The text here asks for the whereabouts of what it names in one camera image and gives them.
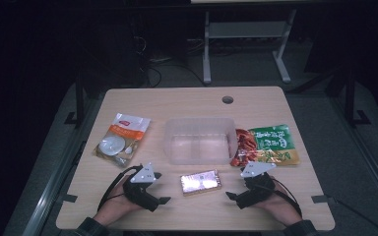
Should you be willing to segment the person's right hand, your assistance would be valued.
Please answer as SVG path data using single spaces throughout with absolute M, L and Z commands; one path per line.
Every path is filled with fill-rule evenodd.
M 302 220 L 296 209 L 282 197 L 272 194 L 265 201 L 256 204 L 268 212 L 276 221 L 284 226 L 291 226 Z

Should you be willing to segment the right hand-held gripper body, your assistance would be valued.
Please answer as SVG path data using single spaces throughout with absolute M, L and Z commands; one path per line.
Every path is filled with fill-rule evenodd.
M 251 207 L 265 201 L 275 190 L 275 183 L 268 174 L 269 170 L 276 167 L 274 163 L 250 161 L 245 167 L 240 176 L 245 181 L 247 191 L 241 193 L 239 200 L 236 201 L 240 208 Z

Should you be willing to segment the clear plastic container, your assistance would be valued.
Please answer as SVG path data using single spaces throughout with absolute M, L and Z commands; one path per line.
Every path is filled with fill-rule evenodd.
M 231 118 L 190 117 L 165 123 L 165 155 L 175 165 L 226 165 L 238 149 Z

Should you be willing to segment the grey table edge bracket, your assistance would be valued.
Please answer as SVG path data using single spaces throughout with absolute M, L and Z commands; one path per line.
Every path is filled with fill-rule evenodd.
M 68 203 L 74 203 L 77 199 L 77 196 L 74 195 L 62 195 L 57 198 L 58 203 L 68 202 Z
M 311 197 L 314 204 L 320 204 L 320 203 L 334 203 L 336 200 L 329 195 L 320 195 L 320 196 L 312 196 Z

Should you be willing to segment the person's left hand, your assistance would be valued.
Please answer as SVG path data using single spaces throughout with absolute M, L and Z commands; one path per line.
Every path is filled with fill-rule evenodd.
M 118 221 L 126 214 L 141 209 L 140 206 L 130 202 L 123 196 L 123 184 L 128 180 L 126 175 L 110 192 L 107 201 L 94 216 L 94 220 L 103 226 Z

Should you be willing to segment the aluminium frame rail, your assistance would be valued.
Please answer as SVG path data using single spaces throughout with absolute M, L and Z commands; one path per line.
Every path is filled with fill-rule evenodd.
M 73 178 L 101 103 L 101 98 L 87 98 L 83 121 L 75 125 L 66 120 L 75 112 L 76 101 L 63 99 L 4 236 L 42 236 L 55 225 L 58 200 Z
M 341 103 L 332 97 L 328 100 L 336 117 L 336 129 L 332 128 L 330 141 L 341 150 L 350 148 L 351 157 L 346 158 L 346 163 L 357 161 L 357 166 L 351 164 L 354 172 L 365 165 L 378 188 L 378 119 L 369 121 L 362 110 L 357 110 L 358 119 L 348 121 Z

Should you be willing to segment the green and red snack packet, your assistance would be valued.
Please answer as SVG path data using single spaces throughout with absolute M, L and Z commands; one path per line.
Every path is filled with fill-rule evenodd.
M 288 125 L 237 129 L 237 153 L 231 166 L 245 166 L 250 161 L 296 165 L 300 162 Z

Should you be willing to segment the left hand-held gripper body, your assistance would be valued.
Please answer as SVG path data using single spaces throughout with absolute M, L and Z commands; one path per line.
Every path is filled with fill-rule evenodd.
M 159 199 L 147 192 L 158 177 L 153 171 L 152 165 L 137 166 L 137 171 L 123 184 L 125 197 L 132 203 L 149 211 L 155 211 L 159 205 Z

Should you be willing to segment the white metal stand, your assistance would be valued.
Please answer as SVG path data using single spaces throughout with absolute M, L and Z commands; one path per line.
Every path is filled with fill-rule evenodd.
M 293 26 L 296 10 L 290 11 L 285 21 L 266 22 L 211 22 L 210 13 L 205 14 L 204 24 L 204 52 L 203 52 L 203 81 L 212 82 L 210 63 L 210 40 L 228 38 L 279 38 L 281 44 L 278 50 L 272 52 L 281 79 L 285 84 L 291 81 L 285 67 L 283 55 Z

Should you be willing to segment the white and orange food packet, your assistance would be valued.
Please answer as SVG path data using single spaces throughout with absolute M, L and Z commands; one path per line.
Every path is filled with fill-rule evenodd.
M 117 113 L 107 132 L 94 148 L 94 155 L 118 167 L 126 167 L 150 123 L 150 118 Z

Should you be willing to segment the black metal stand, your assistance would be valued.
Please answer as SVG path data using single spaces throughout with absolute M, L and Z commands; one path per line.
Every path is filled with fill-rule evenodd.
M 76 111 L 70 112 L 65 119 L 65 124 L 74 125 L 75 128 L 79 128 L 84 121 L 85 116 L 85 104 L 84 104 L 84 86 L 83 77 L 79 74 L 75 81 L 75 99 L 76 99 Z
M 348 66 L 343 68 L 342 84 L 345 91 L 344 116 L 346 122 L 355 128 L 357 125 L 369 125 L 370 120 L 363 110 L 354 109 L 355 97 L 355 70 Z

